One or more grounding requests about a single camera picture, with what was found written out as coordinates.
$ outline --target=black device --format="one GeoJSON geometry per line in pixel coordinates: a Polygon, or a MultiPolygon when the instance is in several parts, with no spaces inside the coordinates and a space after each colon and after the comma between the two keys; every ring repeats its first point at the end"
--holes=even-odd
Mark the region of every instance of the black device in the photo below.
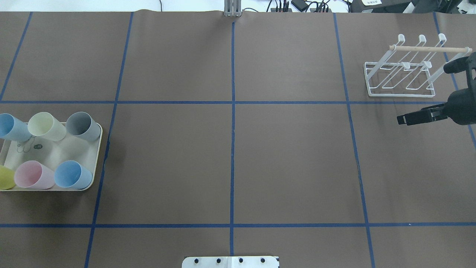
{"type": "Polygon", "coordinates": [[[372,10],[372,13],[402,13],[410,2],[411,0],[382,0],[381,4],[366,6],[361,0],[355,0],[350,3],[349,12],[372,10]]]}
{"type": "Polygon", "coordinates": [[[293,4],[293,6],[295,6],[300,12],[303,12],[309,7],[303,0],[292,0],[291,4],[293,4]]]}
{"type": "Polygon", "coordinates": [[[469,57],[463,57],[444,65],[445,73],[466,71],[468,88],[457,90],[450,94],[446,103],[425,107],[420,111],[397,116],[398,124],[430,123],[451,118],[456,124],[476,124],[476,52],[469,57]]]}
{"type": "Polygon", "coordinates": [[[456,7],[461,0],[413,0],[412,2],[415,6],[413,13],[460,13],[456,7]]]}

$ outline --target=blue tape line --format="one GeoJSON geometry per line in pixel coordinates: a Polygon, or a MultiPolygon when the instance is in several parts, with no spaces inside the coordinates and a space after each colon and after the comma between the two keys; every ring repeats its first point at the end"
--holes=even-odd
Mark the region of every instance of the blue tape line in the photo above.
{"type": "Polygon", "coordinates": [[[118,101],[119,104],[231,104],[230,101],[118,101]]]}
{"type": "Polygon", "coordinates": [[[238,223],[235,228],[365,227],[365,223],[238,223]]]}
{"type": "Polygon", "coordinates": [[[367,243],[368,243],[368,251],[370,253],[370,263],[372,265],[372,268],[375,268],[375,259],[374,259],[374,250],[372,247],[372,238],[370,236],[370,227],[368,225],[368,215],[367,215],[367,206],[365,202],[365,194],[364,194],[364,184],[362,183],[362,174],[360,172],[360,163],[358,159],[358,152],[357,152],[357,143],[356,143],[356,138],[355,138],[355,133],[354,133],[354,123],[352,122],[352,112],[350,110],[350,101],[349,101],[349,93],[347,90],[347,80],[346,80],[346,73],[344,69],[344,60],[342,58],[342,49],[340,47],[340,38],[339,38],[339,29],[337,26],[337,16],[335,13],[334,15],[334,26],[336,30],[336,40],[337,40],[337,49],[339,52],[339,60],[340,60],[340,70],[342,72],[342,81],[344,83],[344,92],[346,94],[346,102],[347,102],[347,113],[349,116],[349,124],[350,124],[350,133],[352,135],[352,144],[354,146],[354,156],[356,159],[357,163],[357,171],[358,171],[358,179],[359,179],[359,184],[360,184],[360,197],[362,199],[362,208],[364,211],[364,220],[366,224],[366,231],[367,231],[367,243]]]}
{"type": "Polygon", "coordinates": [[[0,101],[12,104],[113,104],[114,101],[0,101]]]}
{"type": "Polygon", "coordinates": [[[0,224],[0,228],[91,228],[91,224],[0,224]]]}
{"type": "MultiPolygon", "coordinates": [[[[435,21],[436,31],[438,32],[438,34],[440,34],[440,25],[438,24],[438,17],[436,16],[436,12],[433,12],[433,20],[435,21]]],[[[446,62],[448,62],[449,61],[448,55],[446,54],[446,52],[444,52],[443,54],[445,56],[446,62]]],[[[451,79],[453,80],[453,85],[455,86],[455,90],[459,90],[454,73],[451,74],[451,79]]],[[[471,136],[471,140],[473,141],[473,146],[476,149],[475,134],[470,125],[468,125],[468,130],[469,130],[469,135],[471,136]]]]}
{"type": "Polygon", "coordinates": [[[231,158],[230,158],[230,256],[234,255],[235,222],[235,22],[231,24],[231,158]]]}
{"type": "Polygon", "coordinates": [[[346,104],[343,101],[236,101],[236,104],[346,104]]]}
{"type": "Polygon", "coordinates": [[[108,140],[106,143],[106,152],[104,153],[104,160],[102,163],[102,171],[101,171],[101,179],[99,180],[99,188],[98,188],[98,195],[96,197],[96,204],[94,206],[94,214],[93,214],[93,219],[92,219],[92,226],[91,226],[91,233],[89,234],[89,243],[88,243],[88,251],[86,252],[86,260],[84,262],[84,268],[87,268],[89,266],[89,258],[91,255],[91,248],[92,248],[92,242],[94,239],[94,230],[95,230],[95,225],[96,225],[96,220],[98,218],[98,210],[99,210],[99,201],[101,200],[101,191],[102,191],[102,185],[104,182],[104,174],[105,174],[105,166],[106,166],[106,161],[109,155],[109,145],[110,145],[110,138],[111,138],[111,133],[112,129],[114,126],[114,119],[116,117],[116,110],[118,106],[118,99],[119,99],[119,93],[120,93],[120,86],[122,82],[122,74],[124,72],[124,65],[126,63],[126,56],[127,56],[127,47],[129,44],[129,37],[130,37],[130,29],[132,27],[132,19],[134,18],[134,12],[130,13],[130,18],[129,18],[129,27],[127,30],[127,36],[126,36],[126,44],[124,45],[124,54],[122,55],[122,64],[119,72],[119,80],[118,80],[118,87],[116,91],[116,98],[115,98],[115,103],[114,103],[114,108],[112,109],[112,117],[111,117],[111,123],[109,125],[109,134],[108,134],[108,140]]]}
{"type": "Polygon", "coordinates": [[[371,227],[476,226],[476,222],[397,222],[370,223],[371,227]]]}
{"type": "Polygon", "coordinates": [[[96,228],[229,228],[228,223],[204,224],[96,224],[96,228]]]}
{"type": "Polygon", "coordinates": [[[8,69],[7,78],[5,79],[5,83],[3,84],[3,88],[0,93],[0,100],[3,99],[3,95],[5,94],[5,90],[7,89],[8,80],[10,79],[11,72],[13,71],[13,67],[15,66],[15,62],[17,61],[21,44],[23,44],[23,39],[25,39],[25,35],[27,34],[27,29],[28,29],[28,26],[30,25],[32,15],[33,15],[33,12],[30,12],[30,15],[28,16],[27,24],[25,24],[25,29],[23,29],[23,33],[21,34],[20,42],[18,42],[17,50],[15,51],[15,55],[13,56],[13,60],[11,61],[10,69],[8,69]]]}

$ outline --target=blue cup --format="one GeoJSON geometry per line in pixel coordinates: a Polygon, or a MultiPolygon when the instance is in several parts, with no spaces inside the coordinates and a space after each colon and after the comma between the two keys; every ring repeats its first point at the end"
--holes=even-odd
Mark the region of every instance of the blue cup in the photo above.
{"type": "Polygon", "coordinates": [[[25,142],[30,137],[31,134],[28,131],[27,124],[9,113],[0,114],[0,138],[9,141],[25,142]]]}
{"type": "Polygon", "coordinates": [[[55,171],[55,183],[62,188],[84,189],[91,181],[91,172],[73,160],[61,163],[55,171]]]}

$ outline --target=tray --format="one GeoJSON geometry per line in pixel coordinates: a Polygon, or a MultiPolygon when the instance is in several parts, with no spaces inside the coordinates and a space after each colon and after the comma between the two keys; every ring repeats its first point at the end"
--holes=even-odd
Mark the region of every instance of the tray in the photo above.
{"type": "Polygon", "coordinates": [[[50,189],[43,190],[14,186],[12,189],[0,191],[84,191],[88,189],[94,182],[96,166],[98,165],[99,147],[102,140],[102,126],[100,124],[98,126],[101,129],[101,134],[99,139],[94,142],[82,140],[66,132],[65,138],[59,142],[46,140],[41,137],[33,137],[24,143],[6,140],[0,151],[0,165],[12,170],[17,170],[26,161],[36,160],[55,171],[64,161],[75,160],[92,173],[92,181],[88,187],[84,189],[70,189],[54,185],[50,189]]]}

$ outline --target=table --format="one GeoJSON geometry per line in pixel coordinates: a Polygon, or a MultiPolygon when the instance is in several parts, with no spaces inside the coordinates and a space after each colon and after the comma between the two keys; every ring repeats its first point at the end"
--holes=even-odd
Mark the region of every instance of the table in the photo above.
{"type": "Polygon", "coordinates": [[[2,112],[86,111],[106,137],[87,191],[0,193],[2,266],[470,267],[474,128],[396,121],[464,75],[430,100],[370,98],[362,64],[399,33],[475,48],[475,18],[0,13],[2,112]]]}

